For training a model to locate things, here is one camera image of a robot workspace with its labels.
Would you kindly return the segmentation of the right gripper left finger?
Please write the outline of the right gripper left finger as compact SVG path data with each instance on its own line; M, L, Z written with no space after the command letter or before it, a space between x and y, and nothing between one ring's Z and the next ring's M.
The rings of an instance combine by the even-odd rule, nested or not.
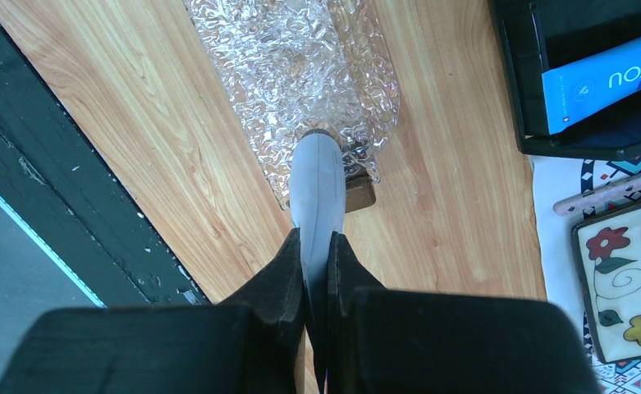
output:
M301 393L300 233L215 305L55 309L26 332L0 393Z

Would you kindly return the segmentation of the grey white toothpaste tube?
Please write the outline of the grey white toothpaste tube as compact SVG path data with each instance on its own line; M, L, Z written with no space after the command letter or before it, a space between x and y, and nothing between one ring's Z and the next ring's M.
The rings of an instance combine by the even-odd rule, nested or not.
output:
M346 180L341 148L332 135L313 129L296 145L291 164L289 203L300 235L300 265L309 305L307 330L314 351L318 390L327 378L327 271L332 236L343 230Z

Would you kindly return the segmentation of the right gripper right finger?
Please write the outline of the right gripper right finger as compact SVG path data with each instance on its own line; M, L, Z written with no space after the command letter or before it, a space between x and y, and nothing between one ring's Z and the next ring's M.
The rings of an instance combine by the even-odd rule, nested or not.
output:
M330 393L597 393L565 313L538 300L387 289L342 234L327 267Z

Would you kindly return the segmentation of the blue toothpaste tube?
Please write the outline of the blue toothpaste tube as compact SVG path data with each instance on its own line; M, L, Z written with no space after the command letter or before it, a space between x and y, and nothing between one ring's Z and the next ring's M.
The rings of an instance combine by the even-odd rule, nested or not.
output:
M545 71L542 83L555 135L641 90L641 37Z

